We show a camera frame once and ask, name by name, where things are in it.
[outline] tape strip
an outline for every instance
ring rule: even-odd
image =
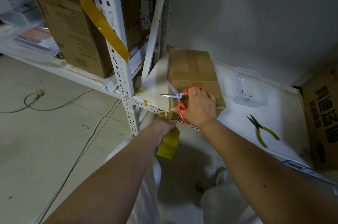
[[[90,20],[99,29],[101,34],[106,38],[109,44],[117,51],[117,53],[128,62],[131,56],[127,48],[124,46],[120,38],[108,24],[101,11],[96,7],[92,0],[80,0],[80,4]]]
[[[157,151],[157,155],[171,160],[179,143],[180,131],[178,128],[173,128],[163,136],[162,143]]]

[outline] scissors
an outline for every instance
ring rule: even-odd
[[[264,143],[264,141],[262,140],[262,137],[261,137],[261,132],[259,130],[259,128],[269,132],[276,140],[281,140],[279,138],[279,136],[277,136],[277,134],[275,132],[273,132],[272,130],[270,130],[269,128],[266,128],[266,127],[263,127],[262,125],[260,125],[258,123],[258,121],[256,121],[256,119],[252,116],[252,114],[250,115],[251,118],[249,116],[248,119],[255,125],[256,127],[256,137],[258,138],[258,141],[262,144],[262,146],[264,146],[265,148],[267,148],[268,146]]]
[[[200,86],[190,86],[190,87],[186,88],[182,93],[178,93],[178,91],[174,88],[174,86],[171,85],[168,81],[167,81],[167,84],[171,88],[172,92],[174,92],[174,94],[159,94],[159,95],[162,95],[162,96],[165,96],[165,97],[174,97],[174,98],[177,98],[177,111],[179,113],[179,116],[181,117],[182,121],[184,121],[186,124],[190,124],[182,116],[181,108],[183,110],[186,110],[187,107],[184,105],[184,103],[181,102],[181,98],[183,96],[189,96],[188,89],[190,89],[192,87],[199,88],[200,90],[204,90],[204,88],[202,88]]]

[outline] yellow plier handle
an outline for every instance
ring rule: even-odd
[[[277,136],[277,134],[275,132],[273,132],[272,130],[270,130],[269,128],[262,127],[262,129],[267,131],[268,133],[270,133],[276,140],[281,140],[279,138],[279,136]],[[268,146],[264,143],[264,141],[261,137],[261,132],[260,132],[259,128],[256,129],[256,136],[257,136],[258,141],[261,143],[261,145],[264,146],[265,148],[267,148]]]

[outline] person's left arm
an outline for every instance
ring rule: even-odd
[[[172,128],[174,122],[155,120],[83,181],[44,224],[125,224],[156,146]]]

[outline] red-handled scissors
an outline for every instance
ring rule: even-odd
[[[168,81],[167,81],[167,84],[168,86],[171,88],[172,92],[174,92],[174,94],[160,94],[162,96],[165,96],[165,97],[174,97],[174,98],[177,98],[177,111],[179,113],[179,116],[181,117],[182,121],[184,121],[186,124],[190,124],[187,122],[186,119],[183,118],[182,116],[182,113],[181,113],[181,108],[183,110],[186,110],[187,107],[184,105],[184,103],[181,102],[181,98],[183,96],[189,96],[189,93],[188,93],[188,89],[192,88],[192,87],[197,87],[199,88],[200,90],[204,90],[204,88],[200,87],[200,86],[190,86],[188,88],[186,88],[182,93],[178,93],[178,91],[173,87],[173,85],[171,85]]]

